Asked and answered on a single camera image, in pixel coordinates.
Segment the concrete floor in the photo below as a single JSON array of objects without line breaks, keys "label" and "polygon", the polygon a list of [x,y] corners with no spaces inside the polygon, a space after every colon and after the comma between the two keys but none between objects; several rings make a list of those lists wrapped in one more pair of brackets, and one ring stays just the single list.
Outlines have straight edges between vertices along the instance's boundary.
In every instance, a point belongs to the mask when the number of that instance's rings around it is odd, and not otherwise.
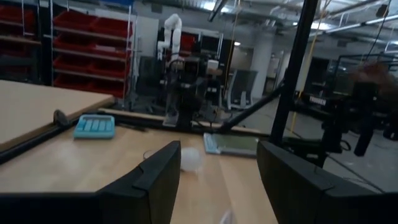
[{"label": "concrete floor", "polygon": [[[264,133],[270,133],[277,104],[278,101],[275,100],[265,105],[265,107],[248,117],[240,125],[258,129]],[[292,125],[293,114],[293,112],[289,114],[285,136],[295,136],[288,130]],[[321,138],[323,134],[321,122],[303,114],[297,114],[294,132],[299,134],[301,138],[310,139]],[[358,141],[358,135],[350,132],[344,134],[343,139],[347,140],[354,149]],[[368,184],[363,184],[364,179],[370,181],[385,192],[398,191],[398,145],[394,141],[383,138],[381,132],[376,131],[374,133],[364,157],[357,157],[352,151],[344,151],[342,154],[331,154],[330,157],[332,158],[328,158],[325,162],[325,170],[375,192],[379,191]],[[351,172],[350,169],[359,174],[359,176]]]}]

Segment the metal shelving rack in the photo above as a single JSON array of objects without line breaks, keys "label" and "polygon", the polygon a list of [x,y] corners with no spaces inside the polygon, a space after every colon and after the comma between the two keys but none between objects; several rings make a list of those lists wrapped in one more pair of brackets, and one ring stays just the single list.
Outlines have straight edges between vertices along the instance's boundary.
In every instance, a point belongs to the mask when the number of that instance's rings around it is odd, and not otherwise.
[{"label": "metal shelving rack", "polygon": [[[137,52],[137,47],[136,47],[136,29],[137,29],[137,15],[132,15],[132,3],[133,1],[130,1],[129,4],[123,4],[125,2],[121,3],[116,3],[115,0],[113,1],[101,1],[101,2],[106,2],[110,3],[113,6],[123,6],[123,7],[128,7],[128,19],[127,19],[127,36],[126,37],[120,37],[116,35],[108,35],[108,34],[100,34],[96,32],[87,32],[83,30],[77,30],[77,29],[69,29],[69,28],[64,28],[64,27],[59,27],[54,25],[54,16],[53,16],[53,0],[50,0],[49,2],[49,8],[50,8],[50,17],[51,17],[51,28],[50,28],[50,36],[51,36],[51,59],[52,61],[54,60],[54,52],[60,53],[60,54],[68,54],[68,55],[78,55],[78,56],[83,56],[83,57],[88,57],[88,58],[97,58],[97,59],[103,59],[103,60],[114,60],[118,62],[125,62],[125,68],[127,66],[129,67],[129,70],[127,71],[126,75],[124,78],[116,78],[116,77],[106,77],[103,75],[96,75],[95,73],[84,73],[84,72],[76,72],[76,71],[68,71],[68,70],[62,70],[62,69],[55,69],[54,66],[52,66],[52,72],[51,72],[51,85],[54,86],[54,76],[55,73],[62,73],[66,75],[76,75],[80,77],[89,77],[89,78],[95,78],[99,80],[110,80],[114,82],[123,82],[123,98],[122,101],[123,103],[121,104],[122,108],[126,108],[125,105],[127,102],[130,102],[131,100],[131,91],[132,91],[132,71],[134,70],[133,66],[135,64],[133,63],[135,57],[136,57],[136,52]],[[69,0],[66,0],[66,9],[67,11],[70,10],[70,5],[69,5]],[[131,16],[135,16],[135,21],[132,23],[132,18]],[[100,55],[100,54],[94,54],[94,53],[86,53],[86,52],[78,52],[75,50],[65,50],[65,49],[60,49],[54,47],[54,33],[55,32],[63,32],[63,33],[68,33],[68,34],[78,34],[78,35],[84,35],[88,37],[99,37],[102,39],[109,39],[109,40],[122,40],[126,41],[126,47],[125,47],[125,52],[129,52],[130,54],[126,54],[126,58],[120,58],[120,57],[112,57],[112,56],[107,56],[107,55]]]},{"label": "metal shelving rack", "polygon": [[[29,33],[25,30],[25,8],[26,6],[24,0],[21,0],[21,11],[22,11],[22,21],[21,22],[13,22],[7,21],[4,19],[0,19],[0,24],[16,26],[22,28],[22,36],[21,37],[8,37],[6,35],[0,35],[1,41],[17,43],[21,45],[30,46],[30,56],[21,57],[15,55],[8,54],[0,54],[0,79],[10,80],[16,82],[27,82],[27,83],[36,83],[40,84],[41,75],[39,72],[39,50],[41,46],[41,29],[40,29],[40,0],[36,0],[35,2],[35,32]],[[35,40],[28,39],[26,37],[35,37]],[[7,72],[2,67],[4,66],[12,66],[12,67],[30,67],[30,72],[28,73],[19,73],[19,72]]]}]

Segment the desk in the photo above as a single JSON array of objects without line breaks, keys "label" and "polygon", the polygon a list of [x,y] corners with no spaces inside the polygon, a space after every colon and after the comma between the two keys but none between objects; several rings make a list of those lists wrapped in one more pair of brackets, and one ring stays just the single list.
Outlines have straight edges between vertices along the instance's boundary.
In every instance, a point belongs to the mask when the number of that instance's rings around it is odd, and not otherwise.
[{"label": "desk", "polygon": [[[15,116],[21,121],[1,120],[1,125],[12,125],[13,133],[7,138],[0,134],[3,141],[19,138],[18,134],[25,136],[45,131],[43,127],[49,126],[52,112],[57,108],[72,117],[109,101],[108,95],[0,82],[0,91],[4,88],[9,92],[0,95],[0,102],[7,103],[9,107],[5,109],[9,113],[3,114],[3,118]],[[31,121],[32,125],[24,126],[26,121]],[[135,168],[146,151],[155,151],[170,141],[180,140],[182,147],[197,148],[204,160],[197,172],[181,173],[173,224],[219,224],[228,209],[232,209],[235,223],[277,223],[260,180],[257,162],[205,154],[201,135],[151,129],[140,132],[116,127],[112,140],[73,140],[72,136],[73,128],[1,165],[0,192],[93,192]]]},{"label": "desk", "polygon": [[0,166],[0,192],[92,192],[129,172],[143,153],[173,140],[203,157],[182,172],[172,223],[218,223],[232,208],[236,223],[277,223],[253,159],[206,155],[200,135],[116,128],[110,141],[73,140],[69,130]]},{"label": "desk", "polygon": [[56,109],[72,119],[113,101],[111,95],[0,80],[0,152],[51,128]]}]

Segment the ceiling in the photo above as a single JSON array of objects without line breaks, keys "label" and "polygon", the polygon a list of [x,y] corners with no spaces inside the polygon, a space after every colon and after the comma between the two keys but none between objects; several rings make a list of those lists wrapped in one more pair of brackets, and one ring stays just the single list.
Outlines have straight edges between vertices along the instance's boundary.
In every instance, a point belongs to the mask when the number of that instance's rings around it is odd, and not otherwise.
[{"label": "ceiling", "polygon": [[[141,0],[155,2],[166,6],[208,12],[210,15],[217,0]],[[320,18],[320,11],[326,1],[320,0],[315,20]],[[376,12],[381,4],[388,4],[389,0],[331,0],[326,7],[328,15],[322,20],[325,28],[342,27],[350,24],[377,19]],[[295,33],[303,0],[229,0],[215,19],[235,21],[238,14],[237,26],[251,26],[256,30],[278,32],[289,35]],[[398,0],[391,0],[388,16],[398,14]],[[388,40],[398,40],[398,20],[385,22],[379,35],[378,44]],[[352,38],[356,41],[372,42],[377,36],[379,24],[344,30],[333,34],[333,38]]]}]

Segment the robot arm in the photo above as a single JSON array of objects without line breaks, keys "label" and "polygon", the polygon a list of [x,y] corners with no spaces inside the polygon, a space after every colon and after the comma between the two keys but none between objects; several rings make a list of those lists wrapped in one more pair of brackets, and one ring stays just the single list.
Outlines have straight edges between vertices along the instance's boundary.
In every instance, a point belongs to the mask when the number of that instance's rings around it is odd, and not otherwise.
[{"label": "robot arm", "polygon": [[178,53],[180,52],[180,41],[181,41],[181,28],[182,21],[177,14],[172,14],[164,22],[164,41],[157,43],[157,59],[162,60],[163,51],[170,47],[170,41],[172,42],[172,61],[178,59]]}]

